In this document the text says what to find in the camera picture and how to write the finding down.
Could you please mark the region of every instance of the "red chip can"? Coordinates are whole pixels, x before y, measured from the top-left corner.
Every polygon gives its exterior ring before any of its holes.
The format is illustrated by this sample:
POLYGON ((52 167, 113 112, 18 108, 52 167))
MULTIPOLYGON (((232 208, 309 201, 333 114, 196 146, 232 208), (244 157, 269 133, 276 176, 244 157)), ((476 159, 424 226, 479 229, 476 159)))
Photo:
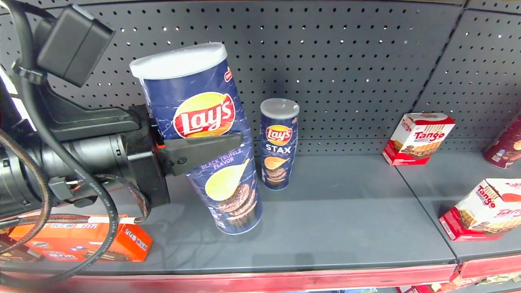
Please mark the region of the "red chip can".
POLYGON ((483 153, 490 164, 506 169, 521 158, 521 115, 483 153))

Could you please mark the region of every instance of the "snack package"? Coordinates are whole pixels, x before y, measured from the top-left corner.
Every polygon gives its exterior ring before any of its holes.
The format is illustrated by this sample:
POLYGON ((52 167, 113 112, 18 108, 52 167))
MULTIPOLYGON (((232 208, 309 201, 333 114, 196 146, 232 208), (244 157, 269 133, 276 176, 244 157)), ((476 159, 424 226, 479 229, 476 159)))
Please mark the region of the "snack package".
POLYGON ((242 133, 241 146, 187 173, 217 227, 241 234, 261 220, 252 137, 221 43, 134 60, 161 135, 168 139, 242 133))
POLYGON ((261 169, 264 185, 282 190, 290 181, 299 137, 299 105, 286 99, 267 99, 260 104, 261 169))
POLYGON ((383 157, 393 166, 424 165, 454 125, 454 120, 443 113, 405 114, 383 150, 383 157))
POLYGON ((355 289, 343 289, 343 290, 337 290, 333 291, 336 293, 375 293, 378 292, 378 290, 375 287, 370 288, 355 288, 355 289))
POLYGON ((489 146, 483 157, 490 164, 506 169, 521 157, 521 115, 489 146))
POLYGON ((519 276, 521 272, 514 272, 509 274, 500 274, 495 276, 486 277, 485 279, 478 282, 476 285, 488 285, 488 284, 502 284, 507 282, 517 276, 519 276))
POLYGON ((521 179, 485 179, 439 221, 452 241, 496 240, 520 216, 521 179))
POLYGON ((447 293, 467 287, 483 279, 482 277, 463 279, 460 272, 460 270, 456 270, 448 282, 397 287, 396 291, 399 293, 447 293))
MULTIPOLYGON (((33 225, 16 227, 10 237, 20 240, 33 225)), ((27 247, 54 261, 82 262, 105 241, 108 223, 45 224, 27 247)), ((142 262, 152 238, 138 225, 119 224, 116 239, 98 261, 142 262)))
MULTIPOLYGON (((9 237, 9 233, 13 230, 3 229, 0 230, 0 250, 4 250, 16 243, 14 239, 9 237)), ((1 262, 38 262, 42 260, 43 257, 38 252, 26 247, 21 246, 15 248, 9 252, 0 255, 0 263, 1 262)))

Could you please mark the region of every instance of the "store shelf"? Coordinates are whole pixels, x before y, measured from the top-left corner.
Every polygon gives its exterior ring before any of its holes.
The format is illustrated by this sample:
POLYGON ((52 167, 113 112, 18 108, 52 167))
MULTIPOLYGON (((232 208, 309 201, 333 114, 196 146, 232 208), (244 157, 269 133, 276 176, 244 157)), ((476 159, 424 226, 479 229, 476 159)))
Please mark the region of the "store shelf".
POLYGON ((458 290, 458 293, 504 293, 515 290, 521 290, 521 283, 508 281, 502 284, 473 285, 458 290))
MULTIPOLYGON (((261 187, 262 221, 239 236, 221 233, 185 178, 172 178, 172 203, 154 209, 143 225, 154 238, 146 262, 96 263, 88 272, 293 272, 454 261, 407 184, 381 156, 300 156, 293 168, 286 190, 261 187)), ((137 208, 128 204, 131 200, 118 203, 120 214, 135 214, 137 208)), ((103 210, 95 207, 81 212, 100 214, 103 210)), ((23 269, 56 271, 72 265, 44 261, 23 269)), ((13 268, 12 264, 3 266, 3 270, 13 268)))
POLYGON ((521 165, 499 169, 481 153, 436 153, 425 166, 400 166, 398 171, 459 259, 496 258, 521 253, 521 229, 496 241, 452 242, 443 232, 438 217, 457 204, 485 178, 520 178, 521 165))

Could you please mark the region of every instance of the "white plastic lid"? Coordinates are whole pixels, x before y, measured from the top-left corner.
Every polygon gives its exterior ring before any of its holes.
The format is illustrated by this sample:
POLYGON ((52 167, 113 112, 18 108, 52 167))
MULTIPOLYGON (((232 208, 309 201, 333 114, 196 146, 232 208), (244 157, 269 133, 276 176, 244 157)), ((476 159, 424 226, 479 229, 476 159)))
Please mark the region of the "white plastic lid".
POLYGON ((289 119, 299 114, 299 105, 287 99, 267 99, 260 104, 260 111, 271 119, 289 119))
POLYGON ((130 63, 139 79, 170 79, 210 69, 227 57, 221 43, 205 43, 136 59, 130 63))

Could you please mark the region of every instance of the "lay's chip can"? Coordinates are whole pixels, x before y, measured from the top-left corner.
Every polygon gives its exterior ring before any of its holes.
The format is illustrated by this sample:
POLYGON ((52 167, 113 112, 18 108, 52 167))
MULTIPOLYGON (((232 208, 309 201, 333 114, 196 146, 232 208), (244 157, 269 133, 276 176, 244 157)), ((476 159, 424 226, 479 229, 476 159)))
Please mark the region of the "lay's chip can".
POLYGON ((298 138, 299 105, 286 99, 267 99, 260 104, 262 180, 271 190, 282 190, 290 181, 298 138))
POLYGON ((242 133, 241 146, 187 173, 226 234, 260 221, 252 137, 221 43, 206 43, 134 60, 147 103, 165 140, 242 133))

